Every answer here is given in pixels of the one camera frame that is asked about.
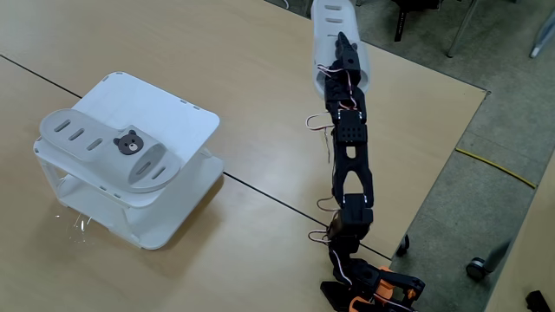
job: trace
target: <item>table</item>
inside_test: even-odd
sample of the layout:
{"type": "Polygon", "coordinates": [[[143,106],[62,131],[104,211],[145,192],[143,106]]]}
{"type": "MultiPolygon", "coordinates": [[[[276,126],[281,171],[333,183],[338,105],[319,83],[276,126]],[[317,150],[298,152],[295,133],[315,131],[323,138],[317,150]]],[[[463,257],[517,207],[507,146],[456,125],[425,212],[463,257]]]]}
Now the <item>table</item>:
{"type": "Polygon", "coordinates": [[[161,250],[94,221],[82,232],[31,151],[42,117],[76,98],[5,60],[0,77],[0,310],[331,311],[328,252],[306,238],[317,223],[227,177],[161,250]]]}
{"type": "Polygon", "coordinates": [[[528,210],[486,312],[527,311],[526,296],[540,290],[555,309],[555,156],[528,210]]]}
{"type": "MultiPolygon", "coordinates": [[[[208,147],[226,171],[327,224],[331,168],[305,129],[312,23],[260,0],[3,1],[0,53],[79,95],[120,70],[221,118],[208,147]]],[[[391,257],[486,92],[369,48],[375,222],[364,243],[391,257]]],[[[357,191],[348,181],[346,190],[357,191]]]]}

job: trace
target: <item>orange part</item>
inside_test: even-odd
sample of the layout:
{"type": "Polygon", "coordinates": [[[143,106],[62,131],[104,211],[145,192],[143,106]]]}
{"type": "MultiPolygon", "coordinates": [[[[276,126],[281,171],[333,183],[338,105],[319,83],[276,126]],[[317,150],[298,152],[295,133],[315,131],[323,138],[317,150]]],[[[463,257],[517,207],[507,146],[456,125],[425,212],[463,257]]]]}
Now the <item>orange part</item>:
{"type": "Polygon", "coordinates": [[[370,304],[368,300],[364,300],[361,297],[357,296],[350,301],[349,312],[358,312],[358,310],[355,310],[355,308],[353,308],[353,305],[355,304],[355,302],[364,302],[364,303],[370,304]]]}
{"type": "Polygon", "coordinates": [[[416,291],[414,289],[409,289],[407,293],[408,299],[416,297],[416,291]]]}
{"type": "MultiPolygon", "coordinates": [[[[384,270],[387,272],[393,272],[392,270],[390,270],[388,267],[380,267],[380,270],[384,270]]],[[[375,299],[381,303],[385,303],[385,301],[382,298],[385,299],[391,299],[391,297],[393,296],[393,289],[395,288],[395,286],[393,286],[392,284],[381,280],[380,281],[380,286],[378,286],[378,289],[375,291],[376,294],[378,295],[375,299]]]]}

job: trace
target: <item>floor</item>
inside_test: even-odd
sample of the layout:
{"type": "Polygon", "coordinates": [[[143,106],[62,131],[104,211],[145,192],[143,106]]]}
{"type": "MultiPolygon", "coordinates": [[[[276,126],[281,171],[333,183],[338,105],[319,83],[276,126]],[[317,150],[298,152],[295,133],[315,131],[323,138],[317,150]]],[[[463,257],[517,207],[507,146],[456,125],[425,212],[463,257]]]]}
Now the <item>floor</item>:
{"type": "MultiPolygon", "coordinates": [[[[268,1],[284,6],[283,0],[268,1]]],[[[304,16],[305,1],[289,0],[289,10],[304,16]]],[[[399,13],[393,2],[362,0],[356,13],[365,42],[491,91],[458,147],[537,184],[555,147],[555,43],[536,59],[528,55],[555,3],[480,0],[459,51],[447,58],[468,5],[469,0],[446,0],[439,11],[409,13],[401,42],[393,41],[399,13]]],[[[476,283],[465,266],[517,234],[534,193],[517,179],[453,152],[408,229],[408,254],[392,264],[393,270],[427,283],[415,307],[483,310],[499,271],[476,283]]]]}

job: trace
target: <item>bear sticker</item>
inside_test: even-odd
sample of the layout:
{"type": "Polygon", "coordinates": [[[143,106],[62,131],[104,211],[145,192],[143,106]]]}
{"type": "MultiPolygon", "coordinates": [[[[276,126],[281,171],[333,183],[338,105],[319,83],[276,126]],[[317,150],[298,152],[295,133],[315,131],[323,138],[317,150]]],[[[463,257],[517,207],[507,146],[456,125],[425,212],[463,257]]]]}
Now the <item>bear sticker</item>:
{"type": "Polygon", "coordinates": [[[115,138],[114,144],[118,146],[118,149],[124,155],[133,155],[144,146],[142,139],[134,130],[129,130],[129,134],[122,136],[121,139],[115,138]]]}

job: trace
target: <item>chair leg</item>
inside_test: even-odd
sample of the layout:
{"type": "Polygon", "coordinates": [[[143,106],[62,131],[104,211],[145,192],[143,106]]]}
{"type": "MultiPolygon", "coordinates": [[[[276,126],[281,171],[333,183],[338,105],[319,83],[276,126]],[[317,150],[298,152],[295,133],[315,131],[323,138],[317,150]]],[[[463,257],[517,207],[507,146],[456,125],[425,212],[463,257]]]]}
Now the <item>chair leg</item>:
{"type": "Polygon", "coordinates": [[[486,260],[479,257],[472,259],[472,261],[467,265],[467,275],[475,281],[480,281],[490,273],[494,272],[501,260],[503,260],[503,257],[505,257],[510,245],[511,240],[508,240],[497,246],[489,253],[486,260]]]}
{"type": "Polygon", "coordinates": [[[468,7],[467,13],[465,14],[465,18],[460,23],[459,31],[457,31],[457,35],[454,37],[453,43],[451,43],[451,48],[447,52],[447,57],[453,57],[454,52],[459,47],[459,41],[462,38],[462,34],[467,29],[468,24],[470,23],[470,19],[478,6],[479,0],[472,0],[470,6],[468,7]]]}
{"type": "Polygon", "coordinates": [[[539,51],[553,36],[555,36],[555,10],[549,17],[547,17],[544,25],[539,30],[534,42],[534,47],[532,49],[532,52],[530,53],[530,57],[534,58],[538,56],[539,51]]]}
{"type": "Polygon", "coordinates": [[[399,42],[402,36],[402,29],[405,27],[405,20],[407,19],[407,12],[404,10],[399,11],[399,20],[397,21],[397,32],[395,33],[395,42],[399,42]]]}

